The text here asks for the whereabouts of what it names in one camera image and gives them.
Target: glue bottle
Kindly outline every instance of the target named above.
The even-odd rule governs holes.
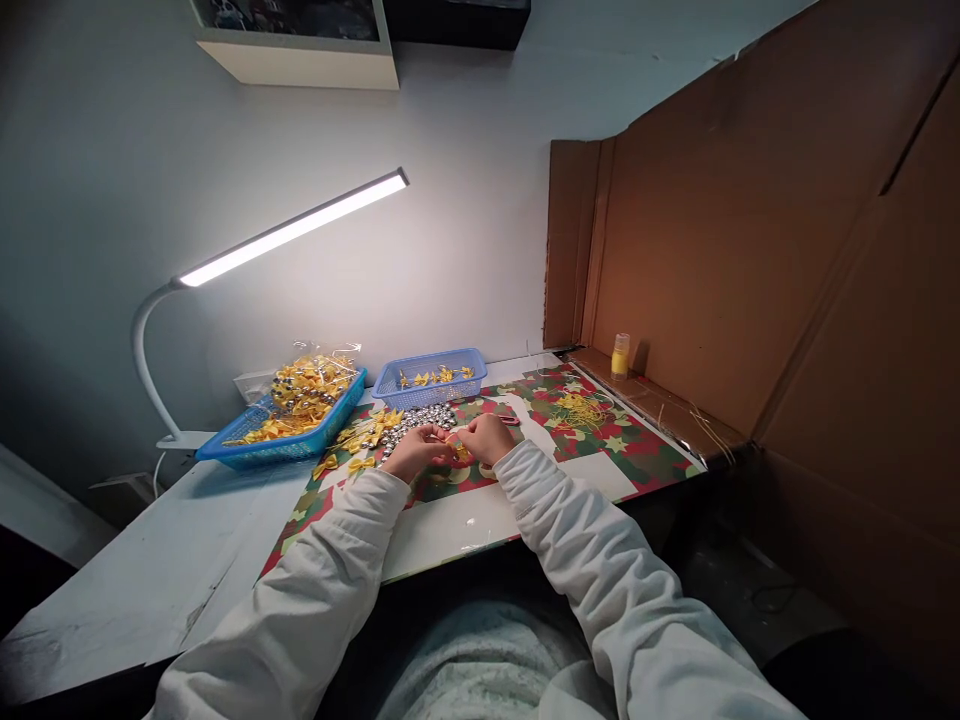
[[[629,371],[630,336],[617,333],[613,341],[613,357],[610,358],[610,377],[614,380],[626,380]]]

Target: white desk lamp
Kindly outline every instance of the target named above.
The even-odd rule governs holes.
[[[316,230],[321,225],[326,225],[337,218],[359,210],[365,205],[376,202],[387,195],[392,195],[397,190],[402,190],[410,183],[403,174],[403,168],[398,168],[389,175],[377,178],[366,185],[361,185],[355,190],[334,198],[323,205],[318,205],[312,210],[295,218],[287,220],[285,223],[277,225],[274,228],[260,233],[256,237],[250,238],[246,242],[226,250],[219,255],[210,258],[201,263],[192,270],[178,275],[159,290],[156,290],[143,301],[133,317],[133,359],[137,365],[137,374],[143,383],[144,389],[153,406],[160,414],[160,418],[170,430],[170,434],[157,443],[157,447],[163,450],[196,450],[207,440],[212,438],[215,433],[200,432],[196,430],[181,430],[173,421],[166,406],[157,393],[157,388],[153,384],[153,378],[150,377],[150,370],[147,368],[147,358],[143,351],[143,332],[147,325],[147,318],[150,311],[156,307],[167,295],[172,295],[178,290],[186,290],[203,285],[208,280],[212,280],[218,275],[222,275],[233,268],[243,265],[243,263],[253,260],[264,253],[278,248],[284,243],[288,243],[311,230]]]

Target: hand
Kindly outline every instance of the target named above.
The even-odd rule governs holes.
[[[440,464],[453,459],[453,448],[445,442],[449,436],[450,433],[439,425],[413,428],[397,443],[393,454],[383,462],[380,469],[409,485],[428,463]]]
[[[484,465],[496,465],[515,444],[503,421],[490,413],[474,418],[466,430],[457,432],[457,437]]]

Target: blue plastic basket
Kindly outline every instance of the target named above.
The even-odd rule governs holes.
[[[258,465],[303,460],[320,455],[337,436],[350,417],[350,413],[360,402],[360,397],[363,395],[363,381],[366,377],[367,371],[360,368],[350,387],[337,400],[323,422],[308,433],[252,445],[225,446],[225,442],[239,440],[251,430],[256,430],[264,420],[270,417],[270,413],[276,411],[277,406],[268,393],[197,450],[197,460],[219,460],[234,470],[246,470]]]
[[[438,372],[438,366],[446,365],[453,371],[466,366],[474,369],[475,375],[469,380],[455,379],[448,383],[436,383],[425,387],[412,386],[406,390],[400,387],[400,371],[411,383],[413,378],[424,373]],[[373,396],[383,400],[391,410],[409,410],[414,407],[426,407],[438,402],[472,397],[480,392],[480,381],[487,376],[487,366],[476,348],[451,350],[433,355],[420,355],[387,363],[380,371],[373,386]]]

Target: white jacket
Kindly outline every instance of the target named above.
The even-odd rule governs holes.
[[[579,489],[532,442],[494,468],[523,541],[570,600],[593,655],[558,674],[544,718],[600,718],[597,678],[621,718],[802,718],[651,551],[637,524]],[[370,615],[408,487],[368,470],[311,524],[207,641],[160,679],[149,718],[312,718]]]

